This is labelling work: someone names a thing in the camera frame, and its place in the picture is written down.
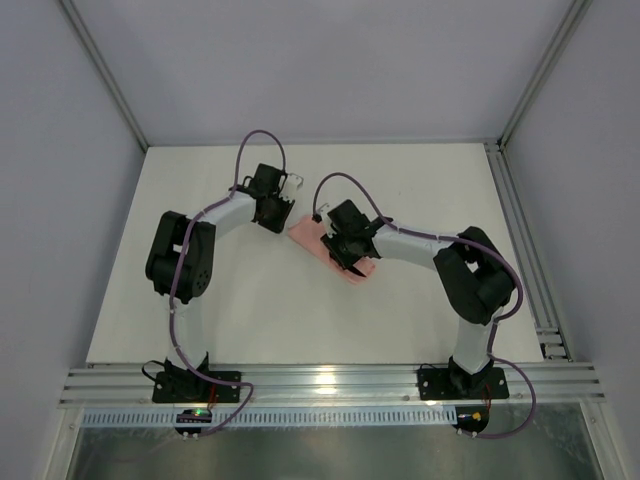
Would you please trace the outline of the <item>pink satin napkin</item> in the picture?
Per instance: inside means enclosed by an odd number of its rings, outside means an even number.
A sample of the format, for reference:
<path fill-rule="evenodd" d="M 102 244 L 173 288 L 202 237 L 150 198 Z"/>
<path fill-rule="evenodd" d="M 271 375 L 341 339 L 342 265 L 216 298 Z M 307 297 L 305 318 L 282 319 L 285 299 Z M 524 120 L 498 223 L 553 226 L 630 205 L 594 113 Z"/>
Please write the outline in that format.
<path fill-rule="evenodd" d="M 324 225 L 315 222 L 311 215 L 303 216 L 288 229 L 287 234 L 300 247 L 350 284 L 358 285 L 364 283 L 376 270 L 374 261 L 368 258 L 356 262 L 355 268 L 360 274 L 342 269 L 338 263 L 330 257 L 328 249 L 321 241 L 321 238 L 326 234 Z"/>

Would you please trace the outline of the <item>black knife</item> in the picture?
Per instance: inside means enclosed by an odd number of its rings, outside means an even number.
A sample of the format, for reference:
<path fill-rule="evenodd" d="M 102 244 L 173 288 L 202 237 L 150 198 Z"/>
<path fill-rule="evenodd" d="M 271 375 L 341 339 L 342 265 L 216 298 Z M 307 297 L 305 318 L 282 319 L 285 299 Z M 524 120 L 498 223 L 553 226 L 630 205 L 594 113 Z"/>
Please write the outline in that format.
<path fill-rule="evenodd" d="M 362 277 L 362 278 L 366 278 L 367 275 L 365 273 L 363 273 L 361 270 L 359 270 L 356 266 L 350 266 L 347 268 L 347 270 L 349 272 L 351 272 L 352 274 Z"/>

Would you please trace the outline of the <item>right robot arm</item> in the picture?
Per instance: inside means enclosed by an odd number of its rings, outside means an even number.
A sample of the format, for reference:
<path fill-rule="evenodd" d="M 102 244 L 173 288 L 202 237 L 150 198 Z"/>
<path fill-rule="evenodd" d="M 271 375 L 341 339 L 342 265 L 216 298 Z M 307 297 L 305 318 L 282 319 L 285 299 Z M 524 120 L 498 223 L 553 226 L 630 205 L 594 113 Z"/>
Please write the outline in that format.
<path fill-rule="evenodd" d="M 448 383 L 460 396 L 480 390 L 494 365 L 498 322 L 519 279 L 485 232 L 469 227 L 455 236 L 411 230 L 388 217 L 369 219 L 350 200 L 312 214 L 325 233 L 321 243 L 342 270 L 362 277 L 365 258 L 399 260 L 438 274 L 459 317 L 456 344 L 447 366 Z"/>

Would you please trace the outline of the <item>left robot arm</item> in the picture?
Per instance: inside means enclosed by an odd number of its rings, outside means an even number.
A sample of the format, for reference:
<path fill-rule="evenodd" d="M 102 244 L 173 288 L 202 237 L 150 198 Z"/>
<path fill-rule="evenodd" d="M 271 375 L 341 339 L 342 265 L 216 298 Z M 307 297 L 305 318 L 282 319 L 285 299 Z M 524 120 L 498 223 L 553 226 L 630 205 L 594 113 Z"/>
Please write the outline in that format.
<path fill-rule="evenodd" d="M 216 383 L 207 372 L 200 299 L 213 278 L 216 242 L 235 229 L 256 224 L 283 232 L 303 178 L 266 164 L 234 184 L 220 200 L 189 217 L 165 212 L 145 266 L 154 291 L 168 300 L 170 353 L 164 374 L 189 383 Z"/>

